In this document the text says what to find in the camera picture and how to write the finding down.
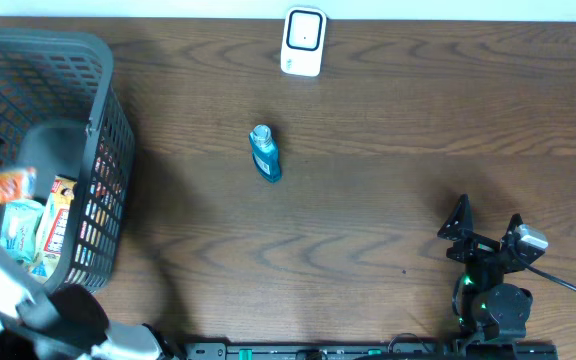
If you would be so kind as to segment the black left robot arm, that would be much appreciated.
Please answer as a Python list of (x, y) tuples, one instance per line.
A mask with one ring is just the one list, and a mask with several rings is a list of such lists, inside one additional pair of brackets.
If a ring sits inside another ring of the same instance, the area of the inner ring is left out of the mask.
[[(121, 221), (114, 215), (119, 208), (78, 181), (60, 258), (62, 264), (72, 261), (76, 270), (54, 272), (67, 281), (58, 290), (31, 278), (0, 246), (0, 339), (21, 343), (14, 358), (184, 358), (148, 325), (110, 321), (93, 294), (77, 282), (84, 274), (99, 277), (101, 270), (111, 268), (114, 259), (105, 253), (120, 231)], [(6, 350), (0, 346), (0, 356)]]

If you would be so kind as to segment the light blue tissue pack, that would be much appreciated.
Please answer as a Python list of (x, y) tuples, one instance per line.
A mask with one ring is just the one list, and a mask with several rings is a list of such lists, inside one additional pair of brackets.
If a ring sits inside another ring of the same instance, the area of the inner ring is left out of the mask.
[(5, 206), (0, 231), (0, 245), (16, 262), (29, 264), (35, 256), (36, 229), (44, 206), (31, 199), (21, 199)]

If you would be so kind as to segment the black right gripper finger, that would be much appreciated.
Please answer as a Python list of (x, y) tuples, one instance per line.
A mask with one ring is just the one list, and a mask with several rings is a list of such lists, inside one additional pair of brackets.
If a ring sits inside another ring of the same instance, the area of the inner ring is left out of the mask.
[(519, 213), (514, 214), (509, 221), (505, 234), (501, 238), (501, 243), (503, 245), (515, 245), (520, 239), (518, 228), (523, 224), (521, 215)]
[(462, 194), (448, 219), (437, 232), (439, 238), (460, 241), (473, 233), (473, 214), (467, 194)]

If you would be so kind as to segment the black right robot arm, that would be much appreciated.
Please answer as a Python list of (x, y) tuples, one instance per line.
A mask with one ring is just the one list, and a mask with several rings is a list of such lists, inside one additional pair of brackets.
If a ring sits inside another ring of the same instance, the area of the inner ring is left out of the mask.
[(466, 194), (458, 198), (437, 236), (452, 242), (446, 256), (465, 265), (456, 286), (453, 310), (472, 343), (511, 342), (526, 336), (533, 297), (530, 291), (504, 281), (545, 254), (546, 236), (511, 217), (505, 234), (494, 240), (474, 231)]

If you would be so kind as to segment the small orange snack pack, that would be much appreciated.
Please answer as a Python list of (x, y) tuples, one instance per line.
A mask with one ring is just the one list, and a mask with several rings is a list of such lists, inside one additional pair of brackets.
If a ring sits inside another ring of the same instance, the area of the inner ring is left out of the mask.
[(30, 199), (36, 190), (37, 171), (34, 167), (0, 172), (0, 204)]

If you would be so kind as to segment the blue mouthwash bottle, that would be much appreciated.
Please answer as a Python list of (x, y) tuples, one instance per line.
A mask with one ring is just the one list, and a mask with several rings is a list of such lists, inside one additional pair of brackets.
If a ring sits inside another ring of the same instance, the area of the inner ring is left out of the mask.
[(279, 148), (271, 129), (259, 124), (249, 133), (253, 163), (259, 174), (268, 182), (275, 183), (282, 177), (279, 164)]

